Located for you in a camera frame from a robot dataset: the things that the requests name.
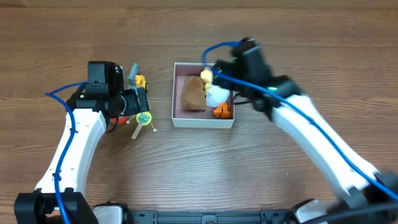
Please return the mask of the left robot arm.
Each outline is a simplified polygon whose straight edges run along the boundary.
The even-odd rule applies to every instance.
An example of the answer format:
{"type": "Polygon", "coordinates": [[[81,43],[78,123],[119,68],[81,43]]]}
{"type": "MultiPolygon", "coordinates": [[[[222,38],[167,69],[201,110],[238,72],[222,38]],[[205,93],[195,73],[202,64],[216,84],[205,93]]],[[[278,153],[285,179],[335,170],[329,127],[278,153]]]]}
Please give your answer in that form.
{"type": "Polygon", "coordinates": [[[148,84],[134,64],[130,74],[114,62],[90,61],[88,78],[74,83],[67,101],[46,95],[65,107],[67,115],[54,157],[32,193],[20,193],[14,203],[18,223],[133,223],[125,203],[106,202],[94,208],[85,199],[86,180],[95,149],[124,116],[149,110],[148,84]]]}

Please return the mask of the yellow wooden rattle drum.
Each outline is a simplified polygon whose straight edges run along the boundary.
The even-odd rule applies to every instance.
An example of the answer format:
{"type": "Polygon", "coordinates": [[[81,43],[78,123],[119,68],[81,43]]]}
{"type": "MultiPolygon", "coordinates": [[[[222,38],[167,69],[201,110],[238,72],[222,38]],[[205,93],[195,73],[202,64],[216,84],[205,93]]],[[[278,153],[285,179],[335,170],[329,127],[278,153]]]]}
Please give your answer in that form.
{"type": "Polygon", "coordinates": [[[148,111],[133,115],[126,121],[126,124],[130,124],[134,119],[137,122],[137,126],[131,136],[131,139],[135,140],[144,126],[150,126],[154,133],[157,132],[157,129],[152,124],[152,115],[148,111]]]}

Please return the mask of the white yellow plush duck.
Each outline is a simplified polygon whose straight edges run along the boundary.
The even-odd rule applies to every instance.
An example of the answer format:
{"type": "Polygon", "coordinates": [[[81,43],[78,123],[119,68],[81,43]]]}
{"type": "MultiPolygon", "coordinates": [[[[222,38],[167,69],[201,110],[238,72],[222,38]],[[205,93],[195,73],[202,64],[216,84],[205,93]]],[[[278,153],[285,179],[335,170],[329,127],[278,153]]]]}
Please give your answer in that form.
{"type": "Polygon", "coordinates": [[[213,114],[216,118],[230,119],[231,112],[228,109],[227,100],[230,91],[212,84],[213,72],[210,67],[205,67],[200,73],[200,78],[204,82],[204,91],[206,94],[206,105],[214,108],[213,114]]]}

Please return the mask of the red ball toy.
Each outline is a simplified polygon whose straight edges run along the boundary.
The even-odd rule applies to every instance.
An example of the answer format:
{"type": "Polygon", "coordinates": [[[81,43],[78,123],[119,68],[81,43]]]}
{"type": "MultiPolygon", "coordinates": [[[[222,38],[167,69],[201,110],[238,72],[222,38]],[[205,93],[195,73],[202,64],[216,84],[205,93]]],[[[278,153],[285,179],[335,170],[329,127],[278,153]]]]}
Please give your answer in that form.
{"type": "MultiPolygon", "coordinates": [[[[119,125],[122,125],[122,124],[124,124],[128,119],[129,119],[128,116],[120,116],[119,119],[118,119],[118,124],[119,124],[119,125]]],[[[112,119],[111,119],[111,122],[112,122],[112,123],[115,123],[115,122],[116,122],[116,118],[112,118],[112,119]]]]}

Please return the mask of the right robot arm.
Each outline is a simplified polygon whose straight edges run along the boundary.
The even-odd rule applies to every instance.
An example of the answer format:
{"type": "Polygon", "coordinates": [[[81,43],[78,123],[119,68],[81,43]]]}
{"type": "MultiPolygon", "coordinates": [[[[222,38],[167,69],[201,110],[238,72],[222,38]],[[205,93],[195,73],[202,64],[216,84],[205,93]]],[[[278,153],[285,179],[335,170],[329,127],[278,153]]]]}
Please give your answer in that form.
{"type": "Polygon", "coordinates": [[[394,223],[397,174],[380,173],[323,119],[311,98],[288,76],[275,77],[259,45],[246,37],[206,49],[230,47],[231,61],[217,61],[213,83],[233,90],[286,132],[327,179],[336,202],[306,200],[287,211],[283,223],[394,223]]]}

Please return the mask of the brown plush toy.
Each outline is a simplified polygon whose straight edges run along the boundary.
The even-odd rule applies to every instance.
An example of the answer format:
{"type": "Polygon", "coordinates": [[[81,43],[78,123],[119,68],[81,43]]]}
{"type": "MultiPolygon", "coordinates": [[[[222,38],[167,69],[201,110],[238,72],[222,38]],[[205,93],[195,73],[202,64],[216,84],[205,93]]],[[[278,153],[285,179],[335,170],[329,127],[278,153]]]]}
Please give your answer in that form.
{"type": "Polygon", "coordinates": [[[190,76],[184,81],[184,86],[181,94],[181,103],[184,110],[206,110],[206,95],[203,87],[203,80],[198,76],[190,76]]]}

